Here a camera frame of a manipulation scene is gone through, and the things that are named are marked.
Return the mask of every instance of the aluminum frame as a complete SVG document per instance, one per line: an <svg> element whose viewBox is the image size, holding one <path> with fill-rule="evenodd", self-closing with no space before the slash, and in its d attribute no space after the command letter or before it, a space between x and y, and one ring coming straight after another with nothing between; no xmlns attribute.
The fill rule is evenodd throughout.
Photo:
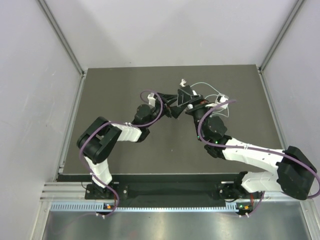
<svg viewBox="0 0 320 240"><path fill-rule="evenodd" d="M76 93L76 97L74 100L74 104L72 107L72 111L70 114L69 118L69 123L67 127L67 131L65 134L65 139L63 142L63 147L61 150L60 158L59 158L59 164L58 168L55 173L55 177L59 174L62 173L64 163L66 160L67 156L67 151L69 148L70 144L70 138L71 138L71 133L74 127L79 103L80 103L80 98L82 95L82 91L84 88L84 83L85 83L85 78L86 78L86 73L82 69L81 65L79 64L79 61L77 60L76 56L74 55L70 45L68 44L68 41L66 40L65 36L63 35L57 21L54 18L54 15L50 11L47 3L45 0L36 0L42 9L43 13L47 17L50 25L52 26L54 32L56 33L57 37L59 38L63 48L66 50L67 54L69 55L71 61L73 62L75 68L78 70L78 72L81 75L81 80L79 83L79 87ZM265 56L262 65L258 67L258 73L261 78L262 86L264 88L264 92L271 110L271 114L273 117L273 121L276 125L276 130L279 135L279 139L281 142L281 145L283 147L287 146L287 142L285 139L285 136L283 134L281 124L279 122L277 112L275 109L275 105L272 101L270 91L268 89L268 85L266 83L266 78L263 74L264 69L268 65L270 59L272 58L273 54L275 53L276 49L278 48L280 42L284 38L286 32L288 31L290 25L292 24L293 20L295 17L299 14L299 10L302 8L303 3L305 0L297 0L294 7L292 8L291 13L289 14L287 20L285 21L284 25L282 26L278 36L274 40L270 50L268 51L267 55ZM37 213L37 218L34 223L34 228L32 230L32 234L30 239L32 240L39 240L42 239L44 231L45 231L45 226L48 220L49 216L49 211L51 208L52 202L56 201L78 201L78 202L83 202L83 201L95 201L95 200L85 200L84 199L85 195L85 190L82 188L81 183L79 182L48 182L44 185L40 202L39 202L39 207L38 207L38 213ZM288 201L297 201L296 199L290 198L283 193L280 192L266 192L263 201L276 201L276 202L288 202ZM306 224L308 226L309 232L311 234L312 239L317 240L320 239L320 217L317 212L317 209L315 207L315 204L313 200L306 200L306 201L301 201L301 208L305 217Z"/></svg>

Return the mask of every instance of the gray table surface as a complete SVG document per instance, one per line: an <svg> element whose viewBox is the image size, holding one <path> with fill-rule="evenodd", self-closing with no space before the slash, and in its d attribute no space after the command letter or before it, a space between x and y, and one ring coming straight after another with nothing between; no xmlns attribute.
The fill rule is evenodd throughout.
<svg viewBox="0 0 320 240"><path fill-rule="evenodd" d="M77 219L83 214L50 212L43 240L311 240L299 202L263 202L249 218L220 212L117 212L105 220L95 215Z"/></svg>
<svg viewBox="0 0 320 240"><path fill-rule="evenodd" d="M229 106L230 117L222 117L227 134L254 145L280 148L281 144L255 65L166 66L90 68L76 115L64 174L87 174L76 147L78 137L99 116L110 121L131 122L146 89L176 94L181 79L188 84L207 82L237 103ZM215 91L198 84L197 93ZM243 163L212 158L197 140L193 118L163 117L150 127L142 143L118 142L108 158L112 174L238 173L259 171Z"/></svg>

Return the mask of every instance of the purple cable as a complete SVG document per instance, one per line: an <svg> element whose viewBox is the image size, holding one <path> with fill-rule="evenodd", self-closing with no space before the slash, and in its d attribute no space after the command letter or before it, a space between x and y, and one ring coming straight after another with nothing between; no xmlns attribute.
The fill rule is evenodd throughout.
<svg viewBox="0 0 320 240"><path fill-rule="evenodd" d="M216 143L211 143L206 141L203 136L201 135L201 127L205 121L205 119L217 108L226 105L226 104L231 104L231 103L235 103L236 100L229 100L229 101L225 101L223 103L218 104L217 106L214 106L213 108L211 108L209 111L207 111L203 117L201 118L198 128L197 128L197 133L199 138L201 139L202 142L204 142L207 145L213 146L213 147L219 147L219 148L233 148L233 149L244 149L243 146L233 146L233 145L224 145L224 144L216 144ZM307 169L310 173L312 173L312 175L315 177L315 179L318 181L318 184L320 185L320 177L317 175L317 173L315 171L313 171L309 166L307 166L306 164L304 164L303 162L300 162L299 160L295 159L292 156L289 156L285 153L282 152L277 152L277 151L272 151L272 150L268 150L268 149L261 149L261 148L257 148L257 147L248 147L247 149L249 150L254 150L254 151L259 151L259 152L264 152L264 153L268 153L268 154L275 154L275 155L279 155L282 156L286 159L290 159L291 161L294 161L296 164L299 164L300 166L304 167L305 169ZM318 192L314 195L308 196L308 199L313 199L317 196L320 195L320 188L318 190Z"/></svg>
<svg viewBox="0 0 320 240"><path fill-rule="evenodd" d="M159 100L159 102L160 102L160 112L159 112L158 116L157 116L153 121L151 121L151 122L149 122L149 123L146 123L146 124L142 124L142 125L133 125L133 124L131 124L131 126L133 126L133 127L143 128L143 127L150 126L150 125L154 124L154 123L161 117L161 114L162 114L162 112L163 112L163 106L164 106L164 104L163 104L163 102L162 102L162 100L161 100L160 95L159 95L157 92L153 91L153 90L144 90L143 92L141 92L140 98L141 98L142 101L144 101L145 103L147 103L147 101L145 101L145 100L142 98L142 94L147 93L147 92L154 93L154 94L157 96L157 98L158 98L158 100ZM124 125L124 126L127 125L126 123L123 123L123 122L115 122L115 121L106 122L105 124L101 125L97 130L95 130L95 131L89 136L89 138L84 142L84 144L83 144L82 147L80 148L80 152L79 152L79 159L81 160L81 163L84 165L84 167L85 167L86 169L88 169L88 171L92 174L92 176L93 176L100 184L104 185L104 186L105 186L106 188L108 188L111 192L113 192L113 194L116 196L117 201L116 201L116 203L115 203L115 206L114 206L114 208L112 209L111 212L109 212L107 215L105 215L106 217L111 216L111 215L115 212L115 210L117 209L117 207L118 207L118 205L119 205L119 202L120 202L119 195L117 194L117 192L116 192L112 187L110 187L110 186L108 186L107 184L105 184L104 182L102 182L102 181L92 172L92 170L91 170L90 167L88 166L88 163L87 163L86 160L84 159L83 153L84 153L84 149L85 149L86 145L88 144L88 142L89 142L92 138L94 138L94 137L96 136L96 134L97 134L100 130L102 130L103 128L105 128L106 126L108 126L108 125L110 125L110 124L119 124L119 125ZM59 230L59 231L54 231L54 230L53 230L53 226L52 226L53 223L52 223L52 219L51 219L51 221L50 221L50 229L51 229L51 231L52 231L52 233L53 233L54 235L59 235L59 234L61 234L65 229L67 229L71 224L73 224L73 223L76 222L77 220L81 219L82 217L85 217L85 216L88 216L88 215L95 215L95 213L90 212L90 213L82 214L82 215L78 216L77 218L75 218L75 219L74 219L73 221L71 221L70 223L68 223L66 226L64 226L64 227L63 227L61 230Z"/></svg>
<svg viewBox="0 0 320 240"><path fill-rule="evenodd" d="M144 94L145 92L147 92L147 91L143 91L140 93L140 99L147 104L148 101L144 100L144 98L142 97L142 94Z"/></svg>
<svg viewBox="0 0 320 240"><path fill-rule="evenodd" d="M151 122L149 122L149 123L146 123L146 124L142 124L142 125L132 125L132 126L134 126L134 127L142 128L142 127L147 127L147 126L149 126L149 125L152 125L152 124L154 124L154 123L160 118L160 116L161 116L161 114L162 114L163 105L164 105L164 104L163 104L163 102L162 102L161 97L159 96L159 94L158 94L157 92L155 92L155 91L152 91L152 90L145 90L145 91L143 91L141 94L146 93L146 92L154 93L154 94L157 96L158 100L160 101L160 112L159 112L158 116L157 116L153 121L151 121ZM92 176L93 176L100 184L102 184L103 186L105 186L106 188L108 188L111 192L113 192L113 194L116 196L117 201L116 201L116 203L115 203L115 206L114 206L114 208L112 209L112 211L111 211L108 215L106 215L106 216L112 215L112 214L114 213L114 211L116 210L116 208L118 207L119 201L120 201L119 195L117 194L117 192L116 192L112 187L110 187L110 186L108 186L107 184L103 183L103 182L92 172L92 170L91 170L90 167L87 165L87 163L86 163L86 161L85 161L85 159L84 159L84 157L83 157L83 156L84 156L84 155L83 155L83 152L84 152L84 149L85 149L86 145L90 142L90 140L91 140L92 138L94 138L94 137L97 135L98 132L100 132L103 128L105 128L106 126L108 126L108 125L110 125L110 124L119 124L119 125L125 125L125 126L127 125L126 123L122 123L122 122L115 122L115 121L106 122L105 124L101 125L98 129L96 129L96 130L89 136L89 138L84 142L84 144L83 144L82 147L80 148L80 152L79 152L79 158L80 158L81 162L82 162L83 165L89 170L89 172L92 174Z"/></svg>

